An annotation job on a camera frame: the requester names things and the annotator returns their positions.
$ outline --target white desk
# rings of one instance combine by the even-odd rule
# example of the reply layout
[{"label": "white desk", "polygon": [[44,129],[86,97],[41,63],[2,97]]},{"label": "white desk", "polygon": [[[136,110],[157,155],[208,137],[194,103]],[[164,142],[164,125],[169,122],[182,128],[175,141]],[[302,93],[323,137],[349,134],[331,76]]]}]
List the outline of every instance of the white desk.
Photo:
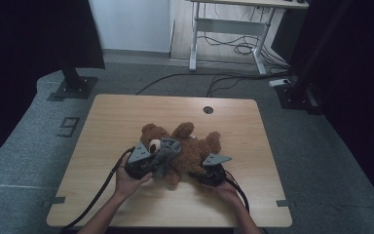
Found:
[{"label": "white desk", "polygon": [[[253,56],[256,61],[256,65],[261,75],[266,74],[266,69],[263,64],[263,58],[260,53],[266,40],[267,33],[272,22],[273,15],[276,8],[286,9],[307,9],[309,4],[305,1],[304,3],[297,3],[296,0],[292,2],[284,0],[190,0],[196,4],[194,25],[193,25],[193,43],[190,51],[190,71],[196,70],[197,62],[197,32],[218,32],[218,33],[231,33],[231,34],[242,34],[242,35],[253,35],[260,36],[259,42],[257,43],[256,50],[253,51]],[[238,20],[224,20],[224,19],[207,19],[199,17],[200,3],[214,3],[214,4],[231,4],[231,5],[247,5],[247,6],[259,6],[269,7],[271,11],[269,18],[265,22],[249,22],[249,21],[238,21]]]}]

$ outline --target tabletop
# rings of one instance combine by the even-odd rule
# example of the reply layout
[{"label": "tabletop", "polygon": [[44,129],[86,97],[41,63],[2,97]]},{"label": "tabletop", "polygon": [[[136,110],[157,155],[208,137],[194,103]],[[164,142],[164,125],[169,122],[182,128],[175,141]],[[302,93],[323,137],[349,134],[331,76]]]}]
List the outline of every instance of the tabletop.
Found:
[{"label": "tabletop", "polygon": [[[205,107],[212,113],[205,113]],[[194,123],[193,135],[197,138],[213,131],[221,134],[219,154],[233,157],[223,167],[244,191],[257,225],[291,225],[288,207],[277,205],[285,196],[254,100],[120,95],[95,98],[56,194],[65,201],[52,205],[48,224],[64,226],[81,214],[121,154],[138,144],[144,125],[154,123],[171,133],[183,122]],[[108,200],[114,185],[112,179],[78,226],[83,226]],[[205,195],[194,179],[184,175],[173,189],[160,179],[150,179],[117,211],[111,226],[232,227],[236,222],[217,196]]]},{"label": "tabletop", "polygon": [[191,2],[200,3],[215,3],[215,4],[231,4],[231,5],[246,5],[246,6],[259,6],[269,8],[286,8],[286,9],[308,9],[309,4],[298,3],[296,0],[189,0]]}]

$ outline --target black bracket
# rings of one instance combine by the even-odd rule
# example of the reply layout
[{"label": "black bracket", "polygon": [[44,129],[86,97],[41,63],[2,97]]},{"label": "black bracket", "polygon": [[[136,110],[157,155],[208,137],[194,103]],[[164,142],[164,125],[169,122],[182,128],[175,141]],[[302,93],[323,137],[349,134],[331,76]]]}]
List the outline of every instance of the black bracket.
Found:
[{"label": "black bracket", "polygon": [[307,110],[309,114],[322,114],[311,89],[308,89],[301,97],[295,95],[295,90],[291,85],[276,86],[275,90],[278,93],[281,108]]},{"label": "black bracket", "polygon": [[96,77],[79,76],[75,68],[64,68],[65,77],[55,93],[51,93],[48,101],[63,101],[66,98],[88,99],[96,84]]}]

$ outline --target desk leg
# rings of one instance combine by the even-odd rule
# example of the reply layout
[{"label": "desk leg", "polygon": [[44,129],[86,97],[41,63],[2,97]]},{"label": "desk leg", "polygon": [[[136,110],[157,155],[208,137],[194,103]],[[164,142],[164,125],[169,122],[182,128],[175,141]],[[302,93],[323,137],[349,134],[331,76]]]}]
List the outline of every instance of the desk leg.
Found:
[{"label": "desk leg", "polygon": [[273,14],[275,13],[276,8],[270,9],[269,19],[266,21],[266,24],[263,28],[263,32],[261,37],[259,38],[259,42],[257,43],[256,50],[253,51],[254,59],[256,60],[257,68],[259,69],[260,75],[266,75],[266,69],[263,64],[263,58],[260,55],[263,49],[264,42],[266,41],[267,33],[269,32],[270,24],[272,22]]},{"label": "desk leg", "polygon": [[197,23],[199,22],[199,9],[200,3],[197,3],[196,13],[194,16],[194,23],[193,23],[193,44],[191,45],[190,50],[190,71],[196,71],[196,61],[197,61]]}]

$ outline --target floor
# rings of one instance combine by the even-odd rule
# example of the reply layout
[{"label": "floor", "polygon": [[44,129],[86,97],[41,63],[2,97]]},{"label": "floor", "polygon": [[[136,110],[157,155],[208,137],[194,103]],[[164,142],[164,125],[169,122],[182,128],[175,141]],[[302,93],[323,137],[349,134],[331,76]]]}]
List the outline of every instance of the floor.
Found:
[{"label": "floor", "polygon": [[[62,82],[60,72],[42,77],[38,94],[0,149],[0,233],[57,233],[46,224],[51,202],[97,94],[206,97],[215,73],[255,74],[252,65],[200,62],[194,77],[186,61],[142,53],[106,53],[106,69],[79,69],[98,81],[88,99],[47,101]],[[374,234],[374,188],[324,116],[282,109],[269,81],[223,81],[215,98],[257,101],[289,202],[293,224],[265,227],[266,233]],[[79,118],[72,137],[56,136],[65,117]],[[112,230],[123,233],[211,233],[200,229]]]}]

